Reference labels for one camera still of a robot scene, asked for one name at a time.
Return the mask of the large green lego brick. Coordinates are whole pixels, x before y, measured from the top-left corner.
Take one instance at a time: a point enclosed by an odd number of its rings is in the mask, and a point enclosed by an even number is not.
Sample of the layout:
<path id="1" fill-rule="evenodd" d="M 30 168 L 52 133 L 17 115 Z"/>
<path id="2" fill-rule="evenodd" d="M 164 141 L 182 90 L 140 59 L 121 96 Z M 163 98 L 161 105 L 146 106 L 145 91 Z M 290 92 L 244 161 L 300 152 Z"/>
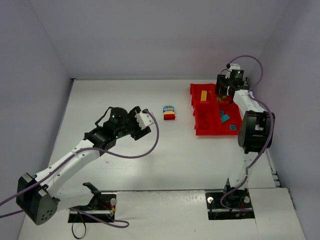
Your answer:
<path id="1" fill-rule="evenodd" d="M 228 98 L 226 95 L 218 95 L 216 100 L 219 104 L 227 104 L 228 103 Z"/>

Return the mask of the yellow lego plate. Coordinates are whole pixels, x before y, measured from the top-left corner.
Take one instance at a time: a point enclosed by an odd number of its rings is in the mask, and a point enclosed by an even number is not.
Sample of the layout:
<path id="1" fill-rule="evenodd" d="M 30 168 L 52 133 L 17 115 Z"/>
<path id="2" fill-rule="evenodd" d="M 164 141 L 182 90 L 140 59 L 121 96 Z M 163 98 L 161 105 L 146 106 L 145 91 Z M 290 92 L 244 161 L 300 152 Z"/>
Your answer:
<path id="1" fill-rule="evenodd" d="M 201 95 L 200 95 L 200 101 L 201 102 L 206 102 L 207 101 L 207 95 L 208 95 L 208 92 L 206 90 L 202 90 L 201 91 Z"/>

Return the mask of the blue frog lego brick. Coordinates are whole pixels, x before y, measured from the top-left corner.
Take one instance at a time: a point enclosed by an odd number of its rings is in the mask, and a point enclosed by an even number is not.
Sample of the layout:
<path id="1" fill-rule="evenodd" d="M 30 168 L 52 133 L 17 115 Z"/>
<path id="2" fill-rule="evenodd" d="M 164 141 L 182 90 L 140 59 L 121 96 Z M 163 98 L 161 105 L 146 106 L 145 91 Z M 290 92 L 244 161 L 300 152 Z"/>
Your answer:
<path id="1" fill-rule="evenodd" d="M 173 105 L 166 105 L 163 107 L 162 109 L 163 113 L 165 112 L 174 112 L 175 111 L 175 107 Z"/>

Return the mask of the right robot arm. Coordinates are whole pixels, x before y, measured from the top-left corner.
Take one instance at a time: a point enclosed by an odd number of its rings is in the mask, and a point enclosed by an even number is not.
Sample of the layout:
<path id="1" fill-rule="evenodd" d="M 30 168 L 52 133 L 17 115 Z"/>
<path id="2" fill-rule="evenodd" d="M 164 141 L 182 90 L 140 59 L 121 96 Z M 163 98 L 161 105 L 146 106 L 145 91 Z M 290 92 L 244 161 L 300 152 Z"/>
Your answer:
<path id="1" fill-rule="evenodd" d="M 243 159 L 242 168 L 227 179 L 222 201 L 228 197 L 239 198 L 240 193 L 248 190 L 254 165 L 272 144 L 276 119 L 268 105 L 254 97 L 251 88 L 235 90 L 233 102 L 242 116 L 237 142 L 246 157 Z"/>

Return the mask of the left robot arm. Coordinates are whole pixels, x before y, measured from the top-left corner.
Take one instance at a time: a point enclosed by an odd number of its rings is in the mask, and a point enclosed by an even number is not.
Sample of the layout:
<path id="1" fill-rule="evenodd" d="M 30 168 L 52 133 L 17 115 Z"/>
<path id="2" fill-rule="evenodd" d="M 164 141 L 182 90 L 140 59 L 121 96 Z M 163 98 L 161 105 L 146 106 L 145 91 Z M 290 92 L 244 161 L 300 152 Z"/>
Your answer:
<path id="1" fill-rule="evenodd" d="M 126 111 L 122 107 L 109 107 L 109 118 L 102 125 L 98 119 L 94 129 L 84 134 L 83 139 L 63 158 L 46 169 L 30 175 L 22 175 L 17 184 L 16 204 L 36 224 L 46 223 L 52 216 L 73 206 L 94 203 L 93 197 L 83 190 L 61 192 L 61 188 L 77 172 L 89 163 L 109 154 L 117 140 L 130 136 L 135 141 L 151 133 L 155 117 L 147 110 L 134 107 Z"/>

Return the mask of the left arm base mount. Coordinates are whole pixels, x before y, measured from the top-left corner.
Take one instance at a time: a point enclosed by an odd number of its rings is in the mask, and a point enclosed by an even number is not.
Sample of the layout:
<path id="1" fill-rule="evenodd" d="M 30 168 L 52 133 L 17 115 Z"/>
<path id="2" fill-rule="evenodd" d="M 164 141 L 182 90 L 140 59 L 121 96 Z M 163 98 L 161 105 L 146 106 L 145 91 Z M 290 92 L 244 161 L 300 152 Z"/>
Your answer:
<path id="1" fill-rule="evenodd" d="M 98 190 L 90 182 L 82 184 L 92 195 L 90 201 L 84 205 L 76 205 L 75 209 L 84 211 L 97 219 L 112 223 L 115 220 L 117 193 Z M 97 220 L 74 210 L 69 211 L 68 223 L 99 223 Z"/>

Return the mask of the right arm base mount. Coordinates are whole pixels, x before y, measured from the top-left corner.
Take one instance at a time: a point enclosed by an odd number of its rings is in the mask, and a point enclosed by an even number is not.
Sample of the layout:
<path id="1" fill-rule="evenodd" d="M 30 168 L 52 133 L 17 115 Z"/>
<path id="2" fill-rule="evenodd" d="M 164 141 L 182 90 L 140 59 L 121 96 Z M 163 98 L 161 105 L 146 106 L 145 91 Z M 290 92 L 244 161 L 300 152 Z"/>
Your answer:
<path id="1" fill-rule="evenodd" d="M 254 219 L 255 213 L 247 188 L 234 190 L 229 180 L 223 190 L 206 191 L 205 200 L 209 221 Z"/>

